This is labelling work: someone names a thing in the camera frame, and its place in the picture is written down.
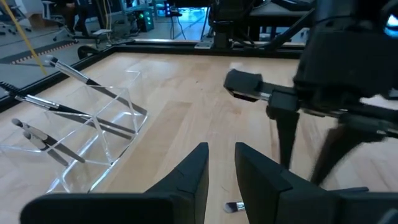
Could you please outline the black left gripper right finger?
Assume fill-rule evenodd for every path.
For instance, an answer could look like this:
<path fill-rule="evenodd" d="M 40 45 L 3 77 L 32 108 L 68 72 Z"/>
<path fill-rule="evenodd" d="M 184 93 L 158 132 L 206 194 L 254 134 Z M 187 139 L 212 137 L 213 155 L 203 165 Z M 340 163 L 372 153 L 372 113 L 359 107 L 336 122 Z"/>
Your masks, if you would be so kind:
<path fill-rule="evenodd" d="M 235 165 L 250 224 L 398 224 L 398 193 L 325 190 L 243 142 Z"/>

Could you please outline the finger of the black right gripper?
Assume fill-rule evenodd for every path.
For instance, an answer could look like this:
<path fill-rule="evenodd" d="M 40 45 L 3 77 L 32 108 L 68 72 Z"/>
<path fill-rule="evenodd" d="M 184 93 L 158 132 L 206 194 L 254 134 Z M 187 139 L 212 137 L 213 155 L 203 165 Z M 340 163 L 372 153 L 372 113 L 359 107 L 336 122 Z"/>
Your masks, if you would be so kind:
<path fill-rule="evenodd" d="M 279 159 L 280 165 L 290 168 L 295 135 L 300 114 L 295 111 L 277 109 L 275 121 L 279 136 Z"/>
<path fill-rule="evenodd" d="M 313 168 L 311 183 L 320 185 L 327 178 L 334 166 L 356 146 L 362 143 L 379 142 L 383 135 L 367 132 L 348 126 L 338 126 L 328 130 Z"/>

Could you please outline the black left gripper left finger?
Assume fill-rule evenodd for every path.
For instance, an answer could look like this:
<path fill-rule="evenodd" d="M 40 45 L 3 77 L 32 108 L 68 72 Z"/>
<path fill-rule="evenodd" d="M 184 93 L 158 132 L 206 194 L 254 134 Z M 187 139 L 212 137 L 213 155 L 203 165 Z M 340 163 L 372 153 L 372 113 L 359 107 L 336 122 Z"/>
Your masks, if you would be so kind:
<path fill-rule="evenodd" d="M 204 224 L 209 147 L 201 142 L 143 193 L 48 194 L 24 206 L 20 224 Z"/>

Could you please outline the clear acrylic organizer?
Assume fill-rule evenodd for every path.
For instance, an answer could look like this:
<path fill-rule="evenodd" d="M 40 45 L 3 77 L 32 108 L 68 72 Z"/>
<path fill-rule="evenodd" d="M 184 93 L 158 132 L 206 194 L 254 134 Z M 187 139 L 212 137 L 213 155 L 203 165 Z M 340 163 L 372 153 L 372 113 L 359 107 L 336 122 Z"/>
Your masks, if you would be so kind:
<path fill-rule="evenodd" d="M 0 198 L 35 197 L 55 192 L 91 192 L 104 180 L 120 157 L 139 135 L 147 115 L 118 101 L 125 98 L 146 108 L 142 74 L 125 71 L 97 82 L 117 95 L 113 99 L 74 79 L 42 92 L 40 97 L 90 114 L 85 123 L 64 118 L 30 103 L 0 113 Z M 56 150 L 68 163 L 61 165 L 41 152 L 11 120 L 17 118 L 55 138 L 80 157 L 78 162 Z M 98 118 L 135 130 L 123 138 L 100 128 Z"/>

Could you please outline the computer tower blue lights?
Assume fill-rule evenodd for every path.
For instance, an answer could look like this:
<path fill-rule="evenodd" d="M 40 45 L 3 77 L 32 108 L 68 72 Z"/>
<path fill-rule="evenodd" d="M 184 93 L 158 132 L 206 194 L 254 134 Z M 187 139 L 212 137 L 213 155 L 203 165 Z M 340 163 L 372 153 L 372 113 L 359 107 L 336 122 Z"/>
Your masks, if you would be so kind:
<path fill-rule="evenodd" d="M 174 3 L 164 2 L 164 14 L 165 17 L 180 17 L 182 14 L 179 12 L 178 8 L 175 7 Z"/>

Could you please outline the computer tower green lights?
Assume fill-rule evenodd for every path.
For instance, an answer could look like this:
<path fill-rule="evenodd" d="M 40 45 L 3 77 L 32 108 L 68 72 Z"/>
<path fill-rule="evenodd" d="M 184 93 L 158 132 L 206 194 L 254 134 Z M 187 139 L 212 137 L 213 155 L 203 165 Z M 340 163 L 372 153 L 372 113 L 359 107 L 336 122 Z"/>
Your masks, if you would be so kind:
<path fill-rule="evenodd" d="M 150 8 L 135 11 L 137 26 L 141 32 L 149 32 L 154 29 L 153 14 Z"/>

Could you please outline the person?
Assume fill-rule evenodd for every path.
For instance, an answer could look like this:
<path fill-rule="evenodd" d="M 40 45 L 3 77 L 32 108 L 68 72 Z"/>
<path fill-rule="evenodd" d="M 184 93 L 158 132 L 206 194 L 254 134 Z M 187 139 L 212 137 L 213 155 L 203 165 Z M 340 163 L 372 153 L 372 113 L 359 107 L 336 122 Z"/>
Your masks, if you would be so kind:
<path fill-rule="evenodd" d="M 88 10 L 77 0 L 52 0 L 55 3 L 56 10 L 63 16 L 67 29 L 71 34 L 76 31 L 81 32 L 83 36 L 89 36 L 86 28 L 86 19 Z"/>

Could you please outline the black aluminium table frame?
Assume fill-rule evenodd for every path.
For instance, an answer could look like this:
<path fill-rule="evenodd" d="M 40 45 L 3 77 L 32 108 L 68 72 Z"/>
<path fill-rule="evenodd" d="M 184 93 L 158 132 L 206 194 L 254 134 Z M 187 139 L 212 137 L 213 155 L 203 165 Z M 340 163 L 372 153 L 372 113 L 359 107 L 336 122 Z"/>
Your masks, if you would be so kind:
<path fill-rule="evenodd" d="M 299 59 L 305 45 L 295 43 L 285 43 L 274 50 L 264 49 L 250 49 L 243 47 L 241 44 L 236 44 L 232 49 L 197 49 L 195 48 L 198 42 L 195 41 L 149 41 L 149 40 L 135 40 L 126 44 L 114 45 L 104 50 L 99 51 L 92 56 L 88 56 L 83 60 L 72 64 L 73 68 L 83 70 L 89 66 L 99 62 L 102 59 L 112 55 L 113 53 L 142 53 L 142 54 L 176 54 L 176 55 L 211 55 L 211 56 L 225 56 L 225 57 L 258 57 L 258 58 L 284 58 L 284 59 Z M 22 91 L 28 93 L 40 93 L 67 78 L 60 72 L 50 74 L 48 78 L 43 78 L 33 84 L 24 87 Z M 0 98 L 0 113 L 19 104 L 10 96 Z"/>

